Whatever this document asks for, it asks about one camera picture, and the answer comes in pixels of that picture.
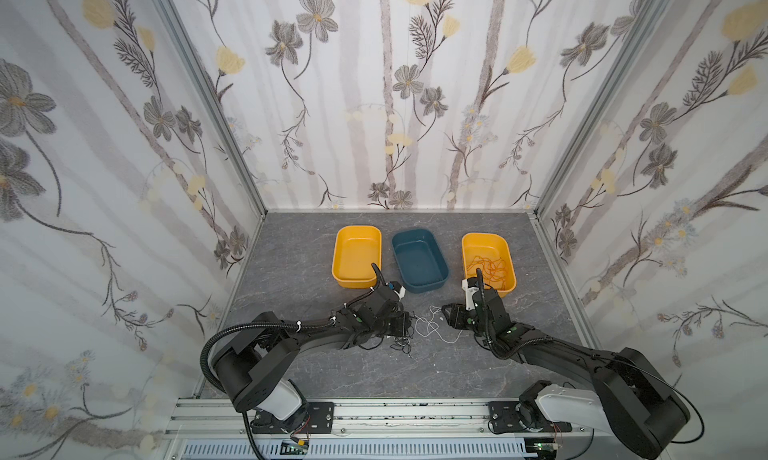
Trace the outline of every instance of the mounting plate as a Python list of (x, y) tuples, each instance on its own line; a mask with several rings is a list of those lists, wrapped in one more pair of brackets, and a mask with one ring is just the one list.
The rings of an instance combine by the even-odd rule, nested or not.
[[(296, 435), (305, 433), (331, 433), (333, 427), (333, 402), (309, 402), (306, 410), (310, 414), (310, 419)], [(268, 412), (261, 412), (258, 418), (251, 420), (251, 431), (255, 435), (269, 433), (283, 433), (280, 427), (273, 422), (274, 417)]]
[[(488, 409), (490, 410), (491, 419), (488, 421), (489, 425), (493, 428), (493, 432), (499, 433), (517, 433), (517, 432), (536, 432), (536, 433), (552, 433), (555, 432), (552, 428), (552, 424), (547, 424), (542, 427), (541, 430), (529, 430), (523, 423), (522, 418), (518, 414), (518, 404), (520, 402), (488, 402)], [(571, 432), (573, 428), (570, 423), (557, 422), (560, 432)]]

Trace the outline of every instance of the yellow plastic tray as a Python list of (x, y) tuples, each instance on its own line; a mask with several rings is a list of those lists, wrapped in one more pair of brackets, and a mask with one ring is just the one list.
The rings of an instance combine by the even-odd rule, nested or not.
[(371, 263), (382, 264), (382, 233), (375, 226), (345, 226), (336, 235), (333, 278), (344, 288), (370, 288), (376, 284)]
[[(504, 279), (496, 282), (485, 280), (486, 287), (493, 287), (499, 296), (504, 296), (514, 290), (518, 281), (514, 276), (514, 266), (512, 264), (512, 256), (509, 253), (509, 245), (504, 238), (496, 234), (471, 233), (464, 235), (462, 238), (462, 257), (464, 260), (465, 278), (475, 276), (477, 266), (470, 265), (476, 256), (485, 257), (491, 261), (501, 259), (504, 260), (506, 266), (507, 271), (504, 274)], [(483, 277), (488, 276), (490, 275), (483, 271)]]

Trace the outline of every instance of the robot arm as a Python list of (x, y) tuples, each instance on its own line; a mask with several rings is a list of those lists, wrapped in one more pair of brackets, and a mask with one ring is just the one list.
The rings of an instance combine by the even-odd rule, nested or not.
[(525, 425), (546, 419), (610, 429), (632, 452), (656, 458), (690, 419), (685, 404), (642, 353), (592, 350), (510, 320), (496, 290), (484, 288), (479, 270), (467, 291), (466, 304), (442, 308), (449, 325), (473, 330), (499, 359), (541, 366), (594, 389), (537, 382), (520, 397)]
[[(282, 379), (293, 360), (320, 350), (349, 349), (373, 336), (404, 336), (411, 325), (400, 301), (405, 289), (398, 282), (387, 283), (375, 263), (372, 268), (376, 285), (344, 303), (329, 320), (288, 322), (273, 312), (264, 312), (251, 323), (218, 332), (200, 354), (206, 379), (228, 395), (238, 412), (266, 410), (286, 432), (297, 430), (307, 417), (306, 400), (293, 383)], [(209, 367), (213, 345), (235, 332), (237, 335), (214, 355)], [(257, 346), (266, 350), (264, 356)]]

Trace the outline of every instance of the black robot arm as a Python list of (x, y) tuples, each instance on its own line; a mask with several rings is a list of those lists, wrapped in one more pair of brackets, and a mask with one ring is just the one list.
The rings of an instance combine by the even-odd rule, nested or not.
[[(410, 318), (400, 301), (404, 289), (398, 282), (386, 282), (375, 263), (372, 268), (376, 285), (344, 303), (328, 319), (286, 321), (279, 320), (273, 312), (264, 312), (251, 323), (218, 332), (200, 354), (200, 367), (206, 379), (228, 395), (235, 410), (247, 412), (267, 400), (298, 356), (319, 350), (348, 349), (374, 336), (403, 336), (410, 327)], [(235, 332), (237, 335), (214, 355), (209, 367), (213, 345)], [(266, 350), (266, 354), (259, 354), (256, 347)]]
[(591, 386), (610, 429), (632, 452), (658, 457), (690, 419), (685, 404), (660, 381), (661, 375), (642, 353), (629, 348), (619, 353), (592, 350), (515, 322), (496, 290), (483, 287), (478, 270), (478, 276), (468, 280), (472, 305), (454, 303), (442, 308), (448, 323), (474, 331), (499, 359), (540, 366)]

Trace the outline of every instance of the blue plastic tray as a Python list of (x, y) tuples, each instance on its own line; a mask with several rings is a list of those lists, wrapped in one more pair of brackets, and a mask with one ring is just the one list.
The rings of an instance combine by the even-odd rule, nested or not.
[(415, 228), (395, 234), (392, 248), (402, 284), (408, 292), (436, 290), (448, 279), (448, 264), (429, 230)]

